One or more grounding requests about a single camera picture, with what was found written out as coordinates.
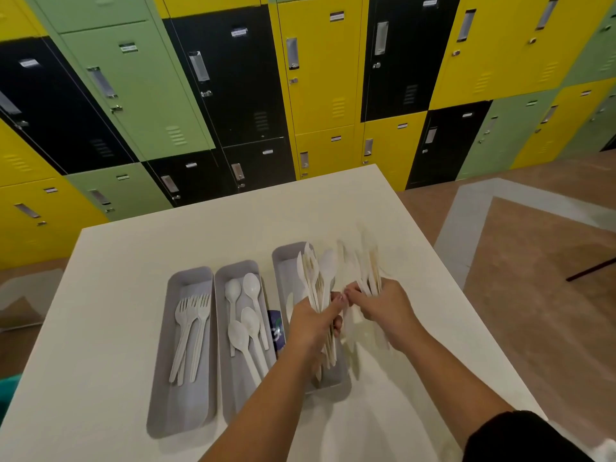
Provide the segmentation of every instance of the tabletop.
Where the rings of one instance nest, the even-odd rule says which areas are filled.
[[[252,259],[280,309],[272,251],[321,251],[357,223],[378,242],[426,328],[519,409],[541,408],[374,165],[128,218],[82,231],[0,428],[0,460],[196,461],[224,430],[146,432],[167,281]],[[350,389],[304,404],[290,461],[448,461],[461,451],[404,356],[374,345],[355,312]]]

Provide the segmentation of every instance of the gray cutlery tray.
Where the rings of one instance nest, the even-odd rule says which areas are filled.
[[[196,267],[173,274],[167,282],[165,310],[146,424],[148,434],[154,439],[203,426],[216,414],[217,327],[212,277],[209,267]],[[210,294],[211,303],[199,368],[195,382],[190,382],[190,367],[199,326],[197,319],[192,323],[186,345],[184,383],[178,386],[177,381],[169,382],[175,349],[180,340],[180,326],[175,322],[175,308],[181,298],[202,294]]]
[[[276,362],[276,351],[273,348],[272,330],[270,329],[269,320],[267,317],[266,300],[263,292],[263,282],[259,275],[259,266],[254,261],[242,261],[235,264],[230,264],[221,267],[214,276],[214,291],[216,292],[216,318],[218,321],[218,349],[220,351],[220,388],[222,391],[222,414],[225,421],[231,423],[231,420],[239,412],[248,397],[255,390],[254,382],[246,365],[246,360],[241,351],[235,350],[235,357],[231,356],[231,343],[227,334],[229,315],[231,305],[225,297],[225,284],[231,279],[237,279],[242,284],[242,294],[235,303],[236,320],[240,321],[240,315],[244,308],[254,308],[252,300],[244,293],[243,279],[244,276],[252,272],[261,282],[261,291],[259,292],[259,306],[261,307],[261,315],[266,326],[266,337],[269,349],[263,349],[266,357],[268,368],[271,370]],[[256,355],[255,343],[250,339],[248,346],[252,360],[254,361],[259,376],[261,370]]]
[[[287,297],[293,293],[293,303],[299,303],[305,297],[305,288],[297,274],[297,255],[304,252],[306,242],[287,244],[276,248],[272,253],[273,270],[276,276],[276,286],[278,287],[278,298],[280,299],[280,311],[282,324],[285,328],[285,338],[288,340],[289,318],[287,317]],[[327,369],[323,367],[321,382],[312,379],[306,385],[306,394],[310,394],[320,389],[333,388],[339,386],[346,380],[350,380],[349,369],[344,358],[343,346],[340,339],[335,339],[336,343],[336,365]]]

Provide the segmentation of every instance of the black locker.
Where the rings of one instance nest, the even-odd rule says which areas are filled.
[[[266,5],[166,19],[165,26],[223,147],[287,136]]]
[[[427,113],[407,190],[456,179],[491,103],[485,100]]]
[[[295,181],[293,155],[287,138],[225,147],[224,153],[240,191]]]
[[[611,151],[612,149],[616,149],[616,135],[614,137],[612,137],[612,139],[610,139],[610,142],[607,143],[604,148],[601,150],[601,152],[603,151]]]
[[[62,173],[138,162],[48,38],[0,44],[2,118]]]
[[[154,181],[174,206],[235,194],[231,171],[216,150],[154,159],[145,163]]]
[[[428,110],[459,0],[370,0],[362,121]]]

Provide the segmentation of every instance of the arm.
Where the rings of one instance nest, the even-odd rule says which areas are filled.
[[[362,294],[357,284],[349,285],[345,294],[366,319],[381,326],[392,346],[406,355],[460,447],[464,448],[484,423],[513,411],[424,329],[398,282],[384,278],[378,297]]]
[[[320,365],[327,330],[334,323],[337,335],[342,325],[338,315],[346,298],[334,295],[334,301],[322,313],[312,310],[307,298],[294,307],[280,358],[200,462],[287,460],[304,388]]]

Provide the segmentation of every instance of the hand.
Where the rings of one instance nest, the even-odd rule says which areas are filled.
[[[381,294],[378,296],[364,295],[357,282],[349,284],[344,293],[351,304],[359,306],[366,319],[381,326],[396,350],[404,352],[409,338],[426,331],[415,316],[406,292],[396,280],[382,278]]]
[[[317,313],[310,306],[308,297],[293,307],[293,316],[289,325],[289,337],[284,348],[285,353],[293,354],[294,360],[299,360],[312,376],[321,364],[321,350],[325,345],[327,331],[334,326],[334,335],[340,335],[343,324],[340,312],[347,305],[347,297],[339,292],[332,292],[331,303]]]

